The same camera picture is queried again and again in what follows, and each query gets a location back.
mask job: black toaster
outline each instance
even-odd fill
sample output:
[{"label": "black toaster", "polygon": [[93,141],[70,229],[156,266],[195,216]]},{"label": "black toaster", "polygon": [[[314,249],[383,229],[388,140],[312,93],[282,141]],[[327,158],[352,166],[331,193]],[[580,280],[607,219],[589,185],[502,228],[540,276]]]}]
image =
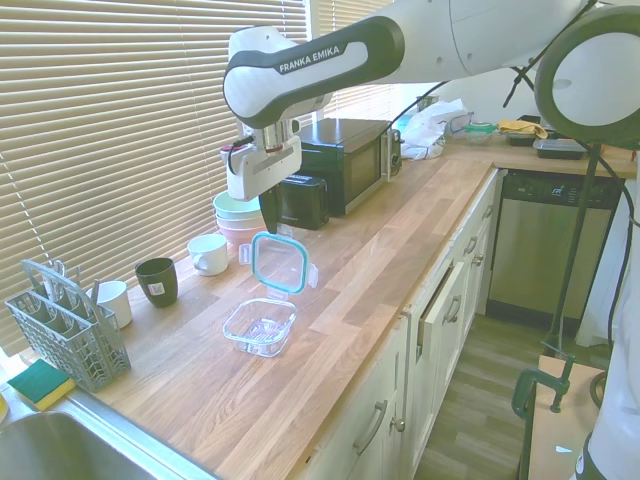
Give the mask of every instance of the black toaster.
[{"label": "black toaster", "polygon": [[329,221],[327,182],[324,179],[289,175],[281,185],[282,223],[318,230]]}]

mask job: white robot link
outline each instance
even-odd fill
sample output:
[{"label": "white robot link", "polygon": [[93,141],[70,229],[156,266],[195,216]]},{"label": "white robot link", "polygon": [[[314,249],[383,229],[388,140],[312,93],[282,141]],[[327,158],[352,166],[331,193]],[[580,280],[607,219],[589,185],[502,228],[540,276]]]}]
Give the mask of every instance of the white robot link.
[{"label": "white robot link", "polygon": [[[640,7],[584,13],[592,3],[396,0],[302,45],[272,27],[234,33],[224,96],[247,136],[226,155],[230,195],[260,196],[263,213],[277,218],[277,197],[268,193],[301,165],[294,119],[321,109],[336,90],[524,66],[547,47],[535,67],[542,116],[584,142],[640,150]],[[616,329],[604,402],[574,478],[626,480],[640,472],[640,231],[630,271],[634,293]]]}]

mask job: black mug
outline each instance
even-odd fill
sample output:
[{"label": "black mug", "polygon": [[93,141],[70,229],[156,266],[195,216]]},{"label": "black mug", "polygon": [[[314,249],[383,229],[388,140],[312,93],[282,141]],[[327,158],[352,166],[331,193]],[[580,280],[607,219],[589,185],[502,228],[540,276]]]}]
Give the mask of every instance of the black mug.
[{"label": "black mug", "polygon": [[178,299],[178,277],[170,258],[152,258],[136,265],[142,291],[156,307],[168,307]]}]

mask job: stainless steel sink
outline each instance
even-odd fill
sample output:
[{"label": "stainless steel sink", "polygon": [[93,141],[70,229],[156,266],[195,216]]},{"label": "stainless steel sink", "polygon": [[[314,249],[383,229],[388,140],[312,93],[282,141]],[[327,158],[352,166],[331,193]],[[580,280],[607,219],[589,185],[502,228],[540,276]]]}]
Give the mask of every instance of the stainless steel sink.
[{"label": "stainless steel sink", "polygon": [[10,407],[0,423],[0,480],[217,480],[83,390],[44,413],[7,384],[0,391]]}]

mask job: white cabinet door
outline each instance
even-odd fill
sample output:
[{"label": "white cabinet door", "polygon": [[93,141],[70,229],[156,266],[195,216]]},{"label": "white cabinet door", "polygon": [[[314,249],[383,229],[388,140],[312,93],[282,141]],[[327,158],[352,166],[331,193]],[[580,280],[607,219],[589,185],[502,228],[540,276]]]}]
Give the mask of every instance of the white cabinet door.
[{"label": "white cabinet door", "polygon": [[461,327],[462,343],[469,333],[473,317],[478,306],[478,296],[482,283],[484,266],[487,263],[487,243],[489,239],[489,222],[483,222],[480,232],[474,236],[476,244],[464,257],[466,269],[466,287],[464,294],[463,322]]},{"label": "white cabinet door", "polygon": [[305,480],[394,480],[400,450],[392,419],[402,415],[407,320],[396,328],[363,381],[330,426],[306,469]]},{"label": "white cabinet door", "polygon": [[436,373],[436,388],[434,398],[434,410],[437,414],[444,395],[449,386],[449,381],[458,363],[462,344],[460,331],[462,327],[462,306],[464,304],[465,277],[463,275],[464,264],[459,262],[451,275],[451,290],[446,298],[443,298],[442,308],[427,318],[433,322],[432,328],[441,330],[440,338],[434,337],[438,342],[438,360]]},{"label": "white cabinet door", "polygon": [[460,353],[463,270],[462,262],[450,267],[419,320],[419,353],[413,375],[413,408],[408,421],[414,471]]}]

